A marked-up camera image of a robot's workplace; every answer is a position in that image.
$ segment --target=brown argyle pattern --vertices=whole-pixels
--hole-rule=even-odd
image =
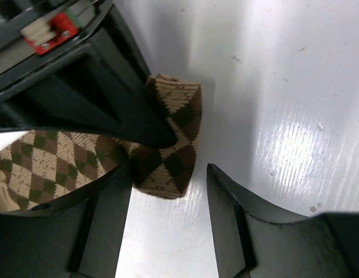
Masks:
[[[33,130],[0,152],[10,197],[29,209],[98,179],[127,159],[138,190],[168,199],[183,196],[199,143],[201,86],[158,75],[149,78],[146,89],[176,133],[174,146],[157,149],[95,134]]]

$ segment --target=black plastic part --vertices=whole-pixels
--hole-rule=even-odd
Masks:
[[[45,2],[48,0],[0,0],[0,49],[20,38],[21,29],[49,12],[45,9]]]
[[[359,214],[327,213],[313,218],[294,214],[243,188],[214,164],[208,165],[207,188],[211,220],[215,212],[218,218],[229,219],[221,228],[212,221],[221,278],[240,277],[243,272],[251,277],[359,277]],[[219,201],[216,204],[217,198],[224,200],[222,206]],[[225,210],[227,204],[236,206],[237,213]],[[222,239],[215,233],[231,227],[237,227],[239,234]],[[235,246],[243,250],[242,260]],[[218,258],[219,250],[233,252],[228,256],[234,261]],[[252,254],[257,265],[248,269]],[[229,268],[232,273],[224,271]]]
[[[174,132],[146,101],[143,80],[149,72],[142,67],[133,38],[128,30],[121,32],[128,37],[122,55],[113,37],[117,31],[108,32],[104,26],[117,19],[116,26],[126,27],[115,7],[107,14],[108,24],[99,21],[92,36],[75,47],[70,42],[70,49],[65,45],[63,55],[39,58],[47,62],[41,67],[26,59],[0,75],[6,82],[0,93],[0,132],[56,129],[106,134],[152,147],[175,144]],[[14,81],[23,68],[28,74]]]
[[[10,95],[3,95],[4,90],[9,90],[14,84],[24,79],[29,74],[32,74],[33,72],[39,70],[53,60],[65,55],[69,50],[85,42],[99,28],[105,28],[106,30],[114,30],[109,35],[117,35],[120,38],[119,41],[122,45],[129,46],[128,48],[131,49],[131,52],[129,53],[134,57],[135,60],[137,60],[136,63],[141,66],[141,72],[144,72],[145,75],[144,78],[147,78],[150,72],[147,69],[146,63],[142,58],[138,46],[135,43],[135,40],[130,30],[128,29],[128,26],[124,22],[117,8],[113,6],[112,1],[103,1],[103,3],[98,6],[96,12],[97,15],[93,19],[93,21],[85,29],[83,29],[78,34],[78,36],[74,37],[72,40],[61,44],[59,47],[47,53],[47,55],[38,56],[34,54],[26,60],[22,61],[21,63],[17,64],[14,68],[7,70],[4,74],[0,75],[0,101],[6,100],[6,98],[10,97]]]
[[[0,277],[115,277],[129,164],[32,211],[0,214]]]

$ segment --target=white table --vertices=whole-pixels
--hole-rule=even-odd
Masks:
[[[133,191],[116,277],[218,277],[210,162],[296,213],[359,211],[359,0],[116,4],[153,74],[204,87],[188,194]]]

